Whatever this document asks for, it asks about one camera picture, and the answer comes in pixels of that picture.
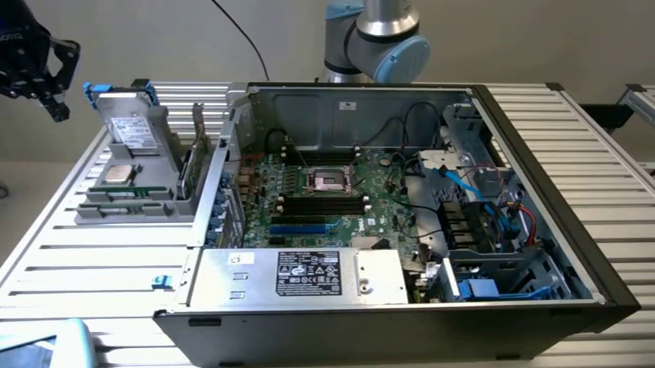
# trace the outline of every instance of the capacitor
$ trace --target capacitor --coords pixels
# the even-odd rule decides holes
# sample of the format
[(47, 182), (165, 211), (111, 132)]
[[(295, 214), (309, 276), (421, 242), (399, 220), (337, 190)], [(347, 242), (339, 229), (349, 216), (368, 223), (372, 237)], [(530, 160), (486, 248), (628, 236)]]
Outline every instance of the capacitor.
[(392, 164), (391, 159), (388, 159), (387, 157), (383, 157), (380, 161), (377, 161), (377, 163), (381, 167), (389, 167)]

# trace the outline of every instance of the label sticker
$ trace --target label sticker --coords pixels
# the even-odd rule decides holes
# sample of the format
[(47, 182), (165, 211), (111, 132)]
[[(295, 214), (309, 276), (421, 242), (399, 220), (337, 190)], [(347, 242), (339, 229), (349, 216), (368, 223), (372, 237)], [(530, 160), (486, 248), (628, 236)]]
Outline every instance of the label sticker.
[(339, 251), (281, 251), (277, 253), (280, 297), (340, 295)]
[(355, 111), (356, 109), (357, 109), (357, 103), (356, 102), (340, 102), (339, 103), (339, 110)]
[(229, 253), (227, 256), (228, 265), (252, 265), (255, 263), (255, 252)]
[(112, 124), (128, 148), (156, 148), (151, 127), (143, 117), (113, 117)]

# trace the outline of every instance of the silver metal panel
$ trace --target silver metal panel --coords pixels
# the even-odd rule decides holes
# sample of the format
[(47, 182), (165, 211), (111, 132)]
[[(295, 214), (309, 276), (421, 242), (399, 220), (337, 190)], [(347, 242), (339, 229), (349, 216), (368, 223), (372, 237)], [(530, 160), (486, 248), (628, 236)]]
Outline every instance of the silver metal panel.
[[(279, 257), (288, 253), (319, 252), (333, 254), (336, 262), (316, 257), (311, 269), (299, 263), (283, 270)], [(293, 291), (279, 289), (279, 275), (291, 278)], [(325, 295), (313, 295), (312, 285), (327, 286)], [(405, 304), (403, 269), (397, 251), (371, 251), (353, 248), (289, 249), (209, 249), (203, 251), (191, 307), (231, 308), (305, 305)]]
[[(655, 86), (648, 88), (651, 95), (655, 96)], [(227, 112), (216, 112), (220, 112), (220, 104), (229, 100), (231, 84), (156, 83), (156, 89), (161, 103), (168, 104), (169, 109), (175, 112), (169, 117), (173, 132), (180, 133), (188, 139), (192, 138), (191, 107), (187, 108), (184, 103), (199, 100), (207, 104), (215, 103), (208, 111), (212, 114), (207, 114), (204, 118), (209, 122), (208, 131), (213, 135), (220, 132)], [(570, 130), (580, 130), (579, 124), (587, 126), (588, 122), (579, 113), (574, 112), (571, 102), (543, 84), (491, 84), (490, 90), (503, 104), (554, 104), (559, 101), (562, 106), (570, 108), (570, 113), (567, 113), (563, 110), (532, 111), (515, 106), (514, 109), (519, 111), (512, 111), (508, 116), (519, 130), (543, 132), (558, 126), (562, 135), (566, 135)], [(153, 292), (148, 289), (153, 275), (171, 274), (175, 278), (180, 277), (185, 258), (177, 258), (176, 251), (169, 251), (169, 249), (184, 249), (184, 243), (179, 244), (179, 240), (184, 238), (183, 233), (189, 231), (189, 224), (117, 226), (116, 232), (105, 233), (105, 235), (116, 235), (120, 245), (112, 244), (105, 239), (97, 239), (97, 237), (85, 237), (83, 241), (77, 236), (72, 236), (67, 244), (65, 237), (57, 236), (56, 233), (68, 230), (67, 234), (75, 235), (77, 226), (72, 221), (71, 212), (65, 209), (75, 207), (76, 202), (83, 200), (83, 196), (76, 195), (77, 192), (83, 192), (80, 188), (95, 183), (93, 178), (97, 177), (97, 173), (91, 172), (92, 168), (97, 170), (107, 163), (109, 153), (103, 151), (104, 139), (105, 135), (101, 133), (76, 164), (7, 263), (0, 268), (3, 303), (20, 304), (16, 307), (0, 307), (0, 334), (5, 331), (29, 332), (43, 325), (52, 326), (61, 318), (81, 317), (95, 335), (101, 365), (191, 368), (188, 359), (175, 348), (151, 319), (152, 311), (156, 309), (155, 303), (164, 300), (167, 304), (171, 304), (173, 293)], [(611, 153), (616, 157), (611, 145), (603, 138), (527, 140), (527, 144), (538, 155), (555, 153), (562, 156), (590, 158), (592, 156), (576, 156), (576, 154)], [(554, 156), (548, 155), (542, 156), (546, 163), (552, 161)], [(591, 191), (615, 190), (615, 187), (599, 187), (598, 185), (602, 184), (623, 186), (623, 189), (630, 190), (639, 190), (639, 187), (644, 187), (631, 171), (624, 168), (619, 170), (594, 169), (583, 173), (576, 170), (548, 170), (548, 174), (556, 185), (576, 185), (563, 187), (563, 191), (586, 190), (580, 188), (584, 184)], [(570, 199), (568, 202), (586, 224), (588, 222), (590, 226), (600, 226), (599, 228), (591, 227), (591, 230), (603, 237), (611, 236), (602, 229), (607, 225), (604, 222), (614, 226), (632, 225), (630, 230), (635, 233), (634, 235), (627, 234), (626, 230), (612, 228), (619, 231), (620, 236), (631, 236), (630, 242), (602, 239), (599, 246), (644, 306), (644, 310), (600, 334), (586, 333), (572, 336), (530, 362), (456, 363), (443, 364), (443, 366), (453, 368), (652, 366), (655, 362), (655, 268), (652, 267), (655, 265), (655, 238), (648, 238), (652, 235), (650, 230), (640, 233), (644, 228), (634, 225), (647, 225), (652, 222), (652, 218), (648, 219), (648, 217), (655, 208), (655, 199), (587, 198)], [(164, 230), (161, 234), (165, 236), (157, 235), (159, 229)], [(141, 243), (129, 243), (131, 236)], [(52, 244), (43, 244), (41, 239), (48, 240)], [(120, 257), (111, 256), (107, 252), (84, 253), (84, 251), (97, 249), (121, 251), (119, 252)], [(80, 259), (67, 260), (67, 257), (77, 257), (77, 250), (83, 255)], [(56, 256), (57, 251), (64, 251), (65, 256)], [(56, 262), (53, 267), (48, 263), (51, 257)], [(79, 304), (67, 302), (72, 293), (77, 294)], [(109, 297), (101, 297), (108, 304), (91, 303), (91, 298), (95, 296), (132, 295), (132, 293), (143, 302), (141, 304), (136, 304), (127, 297), (119, 297), (120, 303), (113, 302)], [(15, 296), (28, 299), (12, 300)]]

